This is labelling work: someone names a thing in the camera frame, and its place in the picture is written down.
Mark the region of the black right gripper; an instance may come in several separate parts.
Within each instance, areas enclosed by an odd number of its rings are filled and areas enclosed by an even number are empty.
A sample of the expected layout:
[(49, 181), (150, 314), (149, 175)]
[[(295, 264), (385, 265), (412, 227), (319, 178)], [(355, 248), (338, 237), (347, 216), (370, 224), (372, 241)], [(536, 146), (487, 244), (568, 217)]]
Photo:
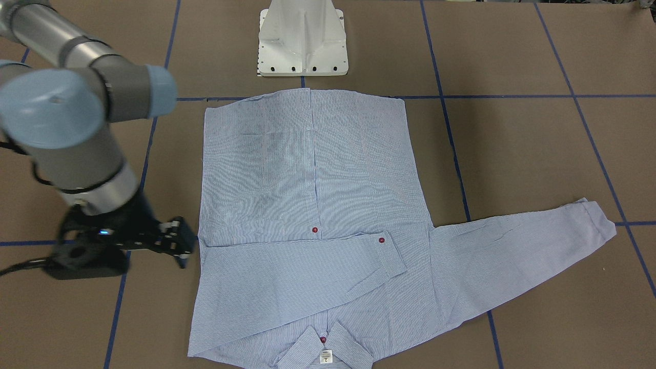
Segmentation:
[(89, 215), (77, 202), (68, 209), (57, 233), (59, 257), (98, 257), (105, 251), (150, 250), (171, 255), (186, 269), (197, 236), (181, 216), (162, 223), (147, 202), (127, 202), (108, 213)]

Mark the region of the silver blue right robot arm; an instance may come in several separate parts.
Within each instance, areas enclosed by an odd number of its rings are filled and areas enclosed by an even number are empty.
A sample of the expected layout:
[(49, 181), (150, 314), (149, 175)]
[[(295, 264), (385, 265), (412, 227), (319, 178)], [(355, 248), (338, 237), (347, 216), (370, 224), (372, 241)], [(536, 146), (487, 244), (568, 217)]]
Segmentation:
[(195, 249), (182, 217), (160, 222), (110, 124), (173, 112), (177, 85), (161, 66), (135, 65), (68, 21), (48, 1), (2, 1), (2, 37), (52, 64), (2, 61), (2, 147), (68, 204), (51, 255), (2, 275), (42, 269), (59, 280), (119, 276), (131, 250), (170, 255), (181, 269)]

